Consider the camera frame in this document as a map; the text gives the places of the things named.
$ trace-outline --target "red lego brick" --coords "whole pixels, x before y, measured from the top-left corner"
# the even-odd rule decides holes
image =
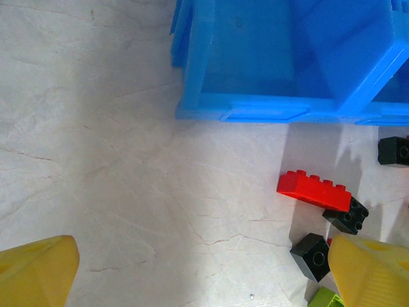
[[[307,176],[305,171],[288,171],[281,175],[277,192],[302,200],[324,209],[347,212],[350,209],[351,193],[345,186],[335,187],[330,180],[320,181],[319,176]]]

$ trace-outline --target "marble surface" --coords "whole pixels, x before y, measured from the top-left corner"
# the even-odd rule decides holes
[[[69,307],[307,306],[288,251],[330,227],[275,192],[288,169],[346,185],[361,235],[409,245],[409,172],[376,161],[408,129],[177,122],[173,9],[0,0],[0,248],[73,235]]]

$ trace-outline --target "black lego brick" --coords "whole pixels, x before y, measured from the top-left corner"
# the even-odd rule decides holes
[[[322,235],[309,233],[289,252],[304,276],[317,283],[330,272],[329,246]]]
[[[348,212],[326,210],[322,216],[333,224],[340,232],[356,235],[358,231],[362,229],[362,224],[368,215],[368,209],[352,197],[350,210]]]
[[[409,139],[393,136],[378,143],[378,162],[381,165],[404,168],[409,166]]]

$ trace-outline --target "plastic toy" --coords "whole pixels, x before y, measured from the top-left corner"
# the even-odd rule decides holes
[[[333,224],[340,232],[356,235],[362,229],[362,224],[369,211],[354,197],[351,197],[351,205],[348,212],[326,210],[323,217]]]
[[[322,235],[309,233],[289,251],[305,277],[320,282],[330,271],[329,246]]]
[[[335,292],[322,287],[308,307],[344,307],[344,302]]]
[[[305,171],[288,171],[281,175],[277,192],[305,201],[324,209],[347,212],[350,209],[351,193],[345,186],[333,186],[329,180],[320,181],[319,176],[307,177]]]
[[[378,161],[381,165],[408,167],[409,139],[397,136],[381,139],[378,143]]]

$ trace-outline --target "blue container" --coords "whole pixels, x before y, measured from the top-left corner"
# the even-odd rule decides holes
[[[409,125],[408,12],[409,0],[178,0],[176,117]]]

